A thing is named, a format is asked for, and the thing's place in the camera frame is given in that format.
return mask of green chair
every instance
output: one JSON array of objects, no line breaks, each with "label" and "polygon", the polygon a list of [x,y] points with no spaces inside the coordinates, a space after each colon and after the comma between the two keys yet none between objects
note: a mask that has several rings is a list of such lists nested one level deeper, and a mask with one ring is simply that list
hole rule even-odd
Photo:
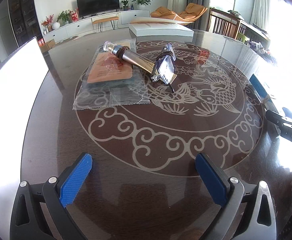
[{"label": "green chair", "polygon": [[248,41],[250,41],[250,38],[248,38],[247,36],[245,36],[242,33],[237,33],[236,40],[239,40],[239,41],[241,41],[244,44],[248,44]]}]

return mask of blue textured pad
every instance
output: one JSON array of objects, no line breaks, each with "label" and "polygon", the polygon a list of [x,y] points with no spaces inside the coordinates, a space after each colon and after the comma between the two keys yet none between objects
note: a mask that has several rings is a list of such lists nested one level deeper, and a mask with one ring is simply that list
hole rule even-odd
[{"label": "blue textured pad", "polygon": [[226,186],[201,154],[197,154],[195,164],[196,170],[208,189],[213,201],[223,207],[227,202]]},{"label": "blue textured pad", "polygon": [[75,169],[68,176],[67,180],[61,187],[59,200],[63,207],[73,203],[79,189],[85,181],[88,173],[92,169],[93,159],[90,154],[86,154],[80,162],[76,165]]}]

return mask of black television screen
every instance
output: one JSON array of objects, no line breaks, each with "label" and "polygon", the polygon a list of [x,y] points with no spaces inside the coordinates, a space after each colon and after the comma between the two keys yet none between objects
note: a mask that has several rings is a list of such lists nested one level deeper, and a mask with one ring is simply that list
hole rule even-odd
[{"label": "black television screen", "polygon": [[119,0],[77,0],[79,17],[119,8]]}]

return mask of stool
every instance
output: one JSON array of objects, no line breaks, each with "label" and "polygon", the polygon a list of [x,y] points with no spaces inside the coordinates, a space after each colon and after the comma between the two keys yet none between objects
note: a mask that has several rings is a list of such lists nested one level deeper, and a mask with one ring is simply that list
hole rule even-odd
[{"label": "stool", "polygon": [[103,22],[110,22],[111,26],[113,27],[113,30],[114,30],[115,29],[115,20],[119,20],[119,17],[113,16],[113,17],[109,17],[109,18],[99,19],[96,21],[93,21],[93,19],[92,19],[93,28],[94,28],[94,24],[98,23],[98,32],[102,33],[103,32]]},{"label": "stool", "polygon": [[241,41],[241,42],[244,43],[244,44],[245,44],[245,42],[247,41],[247,44],[248,44],[248,41],[250,41],[250,38],[248,38],[247,36],[245,36],[245,35],[242,34],[242,33],[237,33],[236,40],[239,40],[239,41]]}]

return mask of transparent plastic packaging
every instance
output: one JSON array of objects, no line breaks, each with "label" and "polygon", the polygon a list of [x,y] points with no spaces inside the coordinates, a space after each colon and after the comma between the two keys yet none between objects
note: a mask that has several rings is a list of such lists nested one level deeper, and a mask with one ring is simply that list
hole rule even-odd
[{"label": "transparent plastic packaging", "polygon": [[[135,39],[116,43],[136,52]],[[149,103],[142,71],[105,52],[100,45],[83,78],[73,110]]]}]

